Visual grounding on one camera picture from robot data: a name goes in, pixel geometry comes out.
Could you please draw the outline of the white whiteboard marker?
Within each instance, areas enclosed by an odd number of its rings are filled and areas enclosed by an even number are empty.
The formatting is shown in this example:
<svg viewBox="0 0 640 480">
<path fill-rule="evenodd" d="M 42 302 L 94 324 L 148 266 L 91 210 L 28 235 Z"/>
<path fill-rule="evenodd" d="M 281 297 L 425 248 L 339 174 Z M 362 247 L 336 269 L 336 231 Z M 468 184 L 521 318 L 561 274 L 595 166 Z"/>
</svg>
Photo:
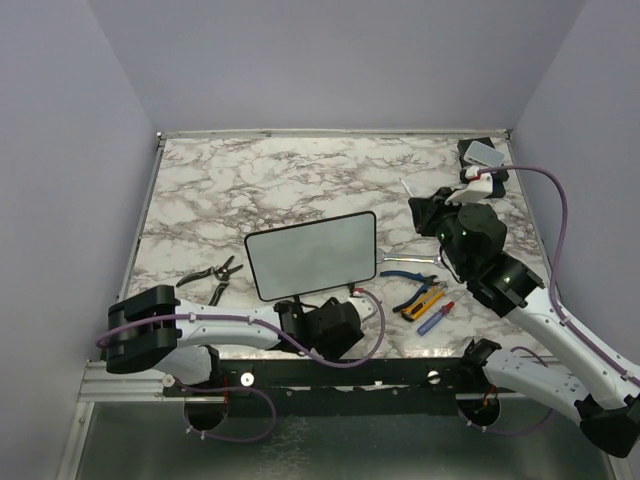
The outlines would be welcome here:
<svg viewBox="0 0 640 480">
<path fill-rule="evenodd" d="M 405 190 L 405 192 L 407 193 L 407 195 L 409 196 L 409 198 L 414 197 L 414 193 L 411 190 L 410 186 L 406 183 L 406 181 L 403 178 L 399 178 L 400 183 L 403 187 L 403 189 Z"/>
</svg>

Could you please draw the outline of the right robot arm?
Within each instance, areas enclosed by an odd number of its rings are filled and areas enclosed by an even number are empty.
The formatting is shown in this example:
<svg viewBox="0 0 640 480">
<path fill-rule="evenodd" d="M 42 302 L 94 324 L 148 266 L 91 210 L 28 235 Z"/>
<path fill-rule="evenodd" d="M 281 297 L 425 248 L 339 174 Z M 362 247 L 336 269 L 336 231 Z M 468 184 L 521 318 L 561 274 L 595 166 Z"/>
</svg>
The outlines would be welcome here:
<svg viewBox="0 0 640 480">
<path fill-rule="evenodd" d="M 576 423 L 600 450 L 627 457 L 639 441 L 639 367 L 563 307 L 526 264 L 506 253 L 507 227 L 487 204 L 450 201 L 443 187 L 408 201 L 415 231 L 438 240 L 471 296 L 534 337 L 566 368 L 561 373 L 482 340 L 465 351 L 461 383 L 523 394 Z"/>
</svg>

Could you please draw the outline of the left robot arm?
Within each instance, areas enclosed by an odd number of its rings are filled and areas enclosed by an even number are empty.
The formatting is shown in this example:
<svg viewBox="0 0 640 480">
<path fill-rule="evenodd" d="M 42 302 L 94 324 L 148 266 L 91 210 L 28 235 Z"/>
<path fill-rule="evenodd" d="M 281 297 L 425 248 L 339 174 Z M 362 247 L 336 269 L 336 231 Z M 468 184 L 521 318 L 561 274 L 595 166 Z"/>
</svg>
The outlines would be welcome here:
<svg viewBox="0 0 640 480">
<path fill-rule="evenodd" d="M 180 300 L 174 287 L 159 285 L 112 305 L 99 344 L 111 374 L 157 370 L 206 395 L 220 385 L 214 363 L 221 347 L 310 351 L 336 362 L 363 338 L 362 323 L 374 312 L 362 297 L 330 298 L 311 310 L 296 301 L 220 308 Z"/>
</svg>

